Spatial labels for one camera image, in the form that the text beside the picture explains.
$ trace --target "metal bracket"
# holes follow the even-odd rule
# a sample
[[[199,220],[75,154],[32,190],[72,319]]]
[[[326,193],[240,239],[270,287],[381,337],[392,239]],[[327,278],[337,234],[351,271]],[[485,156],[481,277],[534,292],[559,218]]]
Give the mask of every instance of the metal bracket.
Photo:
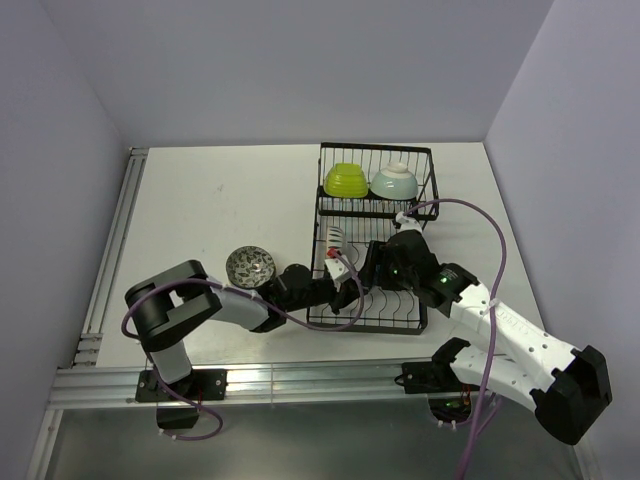
[[[227,371],[222,369],[193,370],[193,379],[189,391],[184,394],[189,400],[211,401],[224,400],[227,389]],[[143,370],[138,378],[136,402],[159,403],[173,402],[175,398],[165,392],[158,384],[152,370]]]
[[[73,358],[73,367],[95,367],[102,345],[101,333],[83,333]]]

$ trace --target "patterned plate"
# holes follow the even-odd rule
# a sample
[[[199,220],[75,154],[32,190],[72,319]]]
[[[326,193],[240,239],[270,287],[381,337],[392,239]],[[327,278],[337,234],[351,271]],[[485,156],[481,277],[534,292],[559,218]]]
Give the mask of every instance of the patterned plate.
[[[227,277],[236,287],[258,288],[276,275],[276,264],[260,247],[240,247],[227,258]]]

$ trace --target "green bowl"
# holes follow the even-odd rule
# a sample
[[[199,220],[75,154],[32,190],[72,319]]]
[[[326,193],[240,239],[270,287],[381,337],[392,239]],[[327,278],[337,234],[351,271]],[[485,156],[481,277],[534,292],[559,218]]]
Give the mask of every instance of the green bowl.
[[[336,163],[324,181],[327,195],[339,198],[362,198],[369,193],[367,179],[360,165]]]

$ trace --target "gray floor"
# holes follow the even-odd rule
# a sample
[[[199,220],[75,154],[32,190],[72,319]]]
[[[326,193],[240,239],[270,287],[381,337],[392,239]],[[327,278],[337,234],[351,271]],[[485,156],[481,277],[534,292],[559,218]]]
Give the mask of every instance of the gray floor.
[[[223,433],[195,443],[157,436],[153,409],[68,411],[47,478],[450,480],[466,434],[438,430],[424,408],[424,399],[227,406]],[[197,431],[212,422],[201,420]],[[581,476],[573,450],[508,403],[481,437],[467,478]]]

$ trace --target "metal frame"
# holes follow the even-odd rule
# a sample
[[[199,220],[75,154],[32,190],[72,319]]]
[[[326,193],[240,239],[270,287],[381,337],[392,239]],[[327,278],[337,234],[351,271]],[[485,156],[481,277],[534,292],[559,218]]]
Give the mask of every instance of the metal frame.
[[[77,361],[74,362],[73,368],[61,369],[56,375],[29,465],[28,479],[45,478],[65,410],[156,407],[156,404],[137,404],[134,401],[140,368],[89,366],[95,365],[94,356],[97,356],[99,351],[107,301],[118,270],[148,152],[149,150],[144,148],[131,150],[104,256],[91,295],[83,335],[80,337]],[[389,400],[406,398],[404,390],[394,384],[393,378],[401,372],[401,363],[410,360],[412,359],[202,365],[195,368],[228,370],[229,385],[225,400],[209,402],[216,405]],[[450,395],[430,395],[431,398],[448,396]],[[583,478],[600,480],[602,476],[587,436],[575,447],[575,452]]]

